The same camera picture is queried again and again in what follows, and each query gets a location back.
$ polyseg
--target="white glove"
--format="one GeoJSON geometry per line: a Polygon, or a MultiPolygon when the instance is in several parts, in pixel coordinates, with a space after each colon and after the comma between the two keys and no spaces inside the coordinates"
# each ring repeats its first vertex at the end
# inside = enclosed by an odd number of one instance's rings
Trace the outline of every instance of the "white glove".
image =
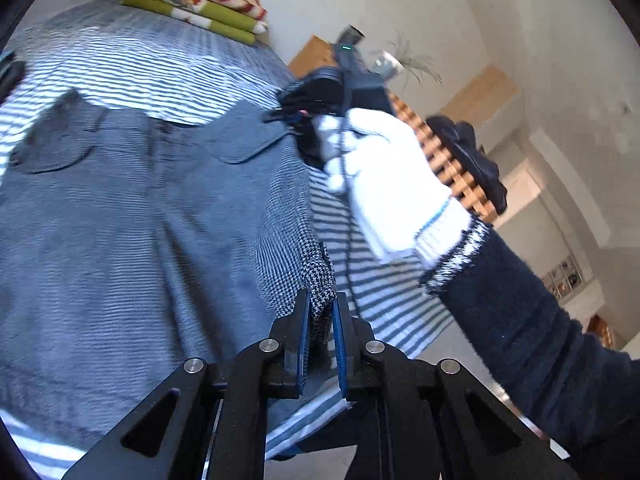
{"type": "MultiPolygon", "coordinates": [[[[326,161],[329,191],[345,192],[340,161],[341,118],[314,119],[326,161]]],[[[450,208],[460,217],[454,223],[466,228],[469,216],[429,168],[414,131],[408,124],[377,110],[353,108],[345,120],[345,175],[350,202],[372,253],[380,262],[407,256],[416,250],[416,240],[429,231],[437,236],[428,244],[427,266],[433,266],[460,239],[443,234],[443,218],[450,208]]]]}

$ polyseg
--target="houndstooth fabric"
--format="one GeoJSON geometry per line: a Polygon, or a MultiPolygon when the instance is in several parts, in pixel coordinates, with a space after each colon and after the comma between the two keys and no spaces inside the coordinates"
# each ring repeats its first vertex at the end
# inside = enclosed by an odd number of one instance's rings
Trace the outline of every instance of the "houndstooth fabric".
{"type": "MultiPolygon", "coordinates": [[[[251,48],[186,23],[98,0],[65,11],[12,38],[28,62],[27,77],[0,107],[0,174],[8,153],[35,118],[69,87],[92,104],[132,107],[167,121],[204,124],[244,99],[262,108],[276,105],[274,93],[290,74],[268,48],[251,48]]],[[[362,317],[377,339],[415,358],[452,317],[428,296],[418,280],[416,258],[381,266],[356,224],[348,225],[344,204],[327,192],[326,175],[307,168],[313,226],[335,267],[337,290],[347,292],[346,232],[352,229],[350,275],[362,317]]],[[[276,419],[266,443],[267,458],[285,452],[348,407],[338,387],[333,341],[326,381],[276,419]]],[[[43,479],[60,479],[83,454],[66,440],[43,433],[0,410],[0,417],[43,479]]]]}
{"type": "MultiPolygon", "coordinates": [[[[294,152],[292,147],[289,156],[297,158],[294,152]]],[[[260,239],[267,243],[258,241],[256,275],[264,301],[279,317],[292,312],[298,289],[306,288],[311,300],[312,337],[325,340],[329,306],[335,299],[335,278],[326,248],[312,230],[309,212],[305,166],[301,163],[295,168],[280,168],[269,190],[267,215],[262,227],[264,237],[260,239]],[[300,182],[305,183],[305,192],[292,193],[300,182]],[[290,218],[282,221],[283,215],[290,218]],[[295,237],[290,232],[293,226],[297,232],[295,237]],[[279,240],[279,243],[273,243],[273,240],[279,240]],[[299,260],[296,266],[289,263],[294,254],[299,260]]]]}

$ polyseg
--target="bed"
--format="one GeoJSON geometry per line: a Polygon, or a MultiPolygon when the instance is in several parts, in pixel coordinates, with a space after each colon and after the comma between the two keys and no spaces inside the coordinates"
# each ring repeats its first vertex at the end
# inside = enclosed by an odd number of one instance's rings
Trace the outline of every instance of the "bed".
{"type": "MultiPolygon", "coordinates": [[[[275,92],[292,79],[267,46],[245,46],[120,6],[118,0],[97,0],[62,12],[15,34],[8,48],[27,61],[28,74],[0,107],[0,176],[27,127],[68,88],[76,88],[92,104],[139,108],[162,120],[203,124],[240,99],[272,107],[275,92]]],[[[313,168],[308,174],[314,227],[331,256],[338,290],[347,290],[344,258],[351,228],[350,275],[362,317],[376,338],[415,358],[452,317],[419,286],[422,270],[416,258],[378,264],[357,225],[348,226],[345,206],[326,191],[324,174],[313,168]]],[[[332,340],[329,350],[333,354],[332,340]]],[[[290,452],[297,441],[348,408],[335,374],[314,396],[286,402],[284,409],[270,414],[267,458],[290,452]]],[[[10,406],[2,392],[0,406],[10,406]]],[[[0,410],[0,416],[45,479],[61,478],[84,453],[29,428],[10,410],[0,410]]]]}

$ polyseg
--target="black cable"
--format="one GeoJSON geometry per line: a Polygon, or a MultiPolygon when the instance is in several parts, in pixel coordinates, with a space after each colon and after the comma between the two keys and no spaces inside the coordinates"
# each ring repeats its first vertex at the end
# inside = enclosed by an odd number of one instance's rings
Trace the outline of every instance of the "black cable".
{"type": "Polygon", "coordinates": [[[344,272],[347,277],[347,288],[348,292],[351,295],[351,300],[353,301],[354,306],[356,307],[356,313],[358,317],[362,317],[360,313],[360,306],[358,305],[358,301],[356,300],[356,295],[353,291],[353,284],[351,283],[351,272],[350,272],[350,264],[349,260],[351,257],[351,221],[353,221],[353,215],[351,214],[351,184],[347,179],[347,169],[346,169],[346,161],[344,159],[344,155],[346,154],[346,149],[344,145],[344,133],[347,127],[349,126],[347,120],[347,112],[351,107],[351,73],[348,70],[345,70],[343,73],[344,79],[344,97],[342,99],[342,117],[340,119],[340,173],[342,174],[342,179],[344,180],[344,201],[347,205],[347,247],[344,251],[344,272]]]}

